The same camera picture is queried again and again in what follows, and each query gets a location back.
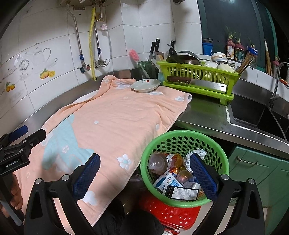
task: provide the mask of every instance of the yellow hose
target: yellow hose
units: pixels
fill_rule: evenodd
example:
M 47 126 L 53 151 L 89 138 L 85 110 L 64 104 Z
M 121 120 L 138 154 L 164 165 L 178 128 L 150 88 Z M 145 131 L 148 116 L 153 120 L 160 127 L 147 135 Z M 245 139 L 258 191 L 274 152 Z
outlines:
M 94 55 L 93 55 L 93 49 L 92 49 L 92 33 L 93 33 L 94 21 L 95 21 L 95 7 L 92 8 L 92 15 L 91 15 L 91 25 L 90 25 L 90 30 L 89 30 L 89 52 L 90 52 L 92 77 L 93 77 L 93 80 L 96 81 L 95 71 L 94 71 Z

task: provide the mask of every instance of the blue gripper pad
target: blue gripper pad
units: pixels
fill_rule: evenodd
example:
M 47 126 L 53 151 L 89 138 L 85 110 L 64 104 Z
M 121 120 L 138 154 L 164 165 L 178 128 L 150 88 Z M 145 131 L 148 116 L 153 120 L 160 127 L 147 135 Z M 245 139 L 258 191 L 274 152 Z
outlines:
M 202 187 L 206 197 L 215 202 L 218 197 L 218 184 L 208 172 L 208 168 L 213 167 L 205 165 L 205 163 L 197 153 L 193 153 L 191 155 L 190 166 L 195 177 L 198 179 L 198 182 Z
M 19 139 L 21 136 L 24 136 L 28 132 L 27 126 L 22 126 L 18 128 L 17 130 L 11 132 L 9 134 L 9 142 L 14 142 L 15 140 Z
M 89 186 L 91 185 L 96 173 L 100 168 L 100 157 L 94 153 L 85 163 L 85 165 L 78 166 L 71 174 L 72 178 L 76 178 L 72 182 L 72 197 L 75 200 L 84 198 Z

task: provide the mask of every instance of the green basket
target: green basket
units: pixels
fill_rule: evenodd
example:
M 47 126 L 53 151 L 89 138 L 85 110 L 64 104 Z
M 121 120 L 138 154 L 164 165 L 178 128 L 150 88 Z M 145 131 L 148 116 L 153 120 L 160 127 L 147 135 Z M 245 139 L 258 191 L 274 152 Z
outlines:
M 197 148 L 204 149 L 207 152 L 207 156 L 204 160 L 207 165 L 213 166 L 220 175 L 229 175 L 229 162 L 227 156 L 223 149 L 210 137 L 195 131 L 169 131 L 150 142 L 142 154 L 140 170 L 148 190 L 159 200 L 173 207 L 197 207 L 210 202 L 211 200 L 207 199 L 205 195 L 198 200 L 191 202 L 177 201 L 165 197 L 153 186 L 153 183 L 157 179 L 157 175 L 151 173 L 148 167 L 149 156 L 155 151 L 179 153 L 180 155 L 185 156 L 189 151 L 196 150 Z
M 158 61 L 157 64 L 161 67 L 161 70 L 164 74 L 165 81 L 163 82 L 163 85 L 166 87 L 218 98 L 220 99 L 220 103 L 222 105 L 227 105 L 229 100 L 231 101 L 234 99 L 234 95 L 232 94 L 233 86 L 240 77 L 240 74 L 237 72 L 232 73 L 202 65 L 168 63 L 165 60 Z M 223 94 L 207 87 L 187 84 L 185 82 L 168 82 L 168 76 L 186 77 L 217 82 L 227 85 L 227 89 L 225 94 Z

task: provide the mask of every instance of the kitchen sink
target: kitchen sink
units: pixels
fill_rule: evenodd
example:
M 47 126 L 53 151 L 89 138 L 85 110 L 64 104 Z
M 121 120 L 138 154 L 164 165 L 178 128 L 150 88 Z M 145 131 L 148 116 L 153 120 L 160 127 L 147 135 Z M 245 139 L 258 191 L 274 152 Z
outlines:
M 267 106 L 250 100 L 248 98 L 235 95 L 230 104 L 233 118 L 231 123 L 243 126 L 261 133 L 269 133 L 281 139 L 286 139 L 284 130 L 288 132 L 289 139 L 289 120 L 285 122 L 277 113 L 273 113 Z

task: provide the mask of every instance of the green cabinet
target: green cabinet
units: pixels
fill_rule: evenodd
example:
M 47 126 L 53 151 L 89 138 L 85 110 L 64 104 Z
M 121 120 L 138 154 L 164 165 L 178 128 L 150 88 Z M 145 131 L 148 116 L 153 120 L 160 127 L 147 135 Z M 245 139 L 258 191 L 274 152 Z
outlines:
M 262 205 L 270 207 L 289 195 L 289 162 L 282 160 L 278 167 L 259 185 Z
M 236 146 L 229 157 L 230 178 L 237 181 L 253 178 L 259 184 L 280 163 L 277 158 Z
M 265 221 L 265 234 L 269 235 L 277 227 L 289 207 L 289 194 L 280 199 L 275 205 L 267 210 Z

